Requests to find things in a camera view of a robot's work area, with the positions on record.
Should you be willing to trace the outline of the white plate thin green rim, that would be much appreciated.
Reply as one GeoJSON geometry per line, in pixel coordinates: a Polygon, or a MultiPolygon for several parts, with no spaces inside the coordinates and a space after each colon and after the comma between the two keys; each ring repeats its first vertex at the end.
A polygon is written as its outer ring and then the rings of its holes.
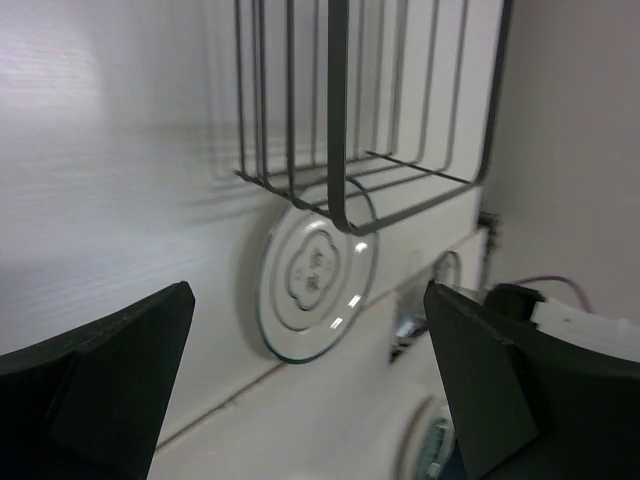
{"type": "Polygon", "coordinates": [[[320,214],[286,207],[269,232],[255,287],[268,350],[304,364],[337,346],[370,298],[378,257],[378,234],[346,234],[320,214]]]}

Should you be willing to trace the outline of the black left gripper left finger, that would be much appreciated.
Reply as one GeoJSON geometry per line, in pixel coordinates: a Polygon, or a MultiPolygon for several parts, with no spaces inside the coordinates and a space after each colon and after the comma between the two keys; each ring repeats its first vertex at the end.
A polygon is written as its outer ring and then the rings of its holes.
{"type": "Polygon", "coordinates": [[[182,281],[2,355],[2,478],[146,478],[194,309],[182,281]]]}

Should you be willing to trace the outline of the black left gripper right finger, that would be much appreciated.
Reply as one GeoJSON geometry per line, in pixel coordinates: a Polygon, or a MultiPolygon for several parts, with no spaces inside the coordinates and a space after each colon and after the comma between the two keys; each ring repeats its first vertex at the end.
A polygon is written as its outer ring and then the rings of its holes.
{"type": "Polygon", "coordinates": [[[638,478],[638,363],[435,282],[423,305],[468,478],[638,478]]]}

